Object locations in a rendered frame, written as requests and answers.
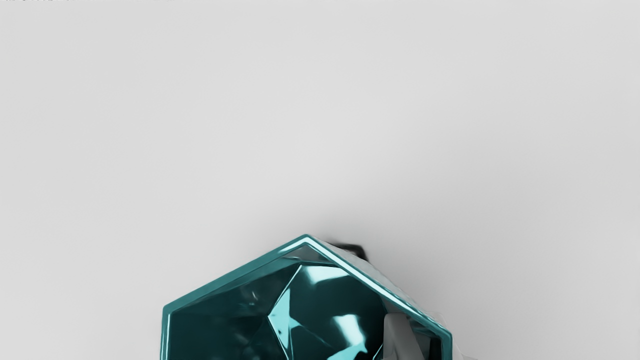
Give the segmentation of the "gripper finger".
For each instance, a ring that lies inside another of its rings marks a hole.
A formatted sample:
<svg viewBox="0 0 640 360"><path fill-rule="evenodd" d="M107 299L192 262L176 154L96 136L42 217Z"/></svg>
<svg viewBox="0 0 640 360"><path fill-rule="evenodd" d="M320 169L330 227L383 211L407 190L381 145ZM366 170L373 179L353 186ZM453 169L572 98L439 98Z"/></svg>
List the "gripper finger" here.
<svg viewBox="0 0 640 360"><path fill-rule="evenodd" d="M382 360L428 360L431 338L415 332L404 313L390 312L384 317Z"/></svg>

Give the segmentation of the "teal faceted mug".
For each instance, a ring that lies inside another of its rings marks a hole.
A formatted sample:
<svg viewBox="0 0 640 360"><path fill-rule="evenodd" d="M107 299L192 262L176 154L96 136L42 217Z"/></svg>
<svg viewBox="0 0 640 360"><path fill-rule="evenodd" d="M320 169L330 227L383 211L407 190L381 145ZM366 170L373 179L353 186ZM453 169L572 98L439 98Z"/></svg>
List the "teal faceted mug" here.
<svg viewBox="0 0 640 360"><path fill-rule="evenodd" d="M302 235L163 307L159 360L382 360L384 319L464 360L446 326L352 244Z"/></svg>

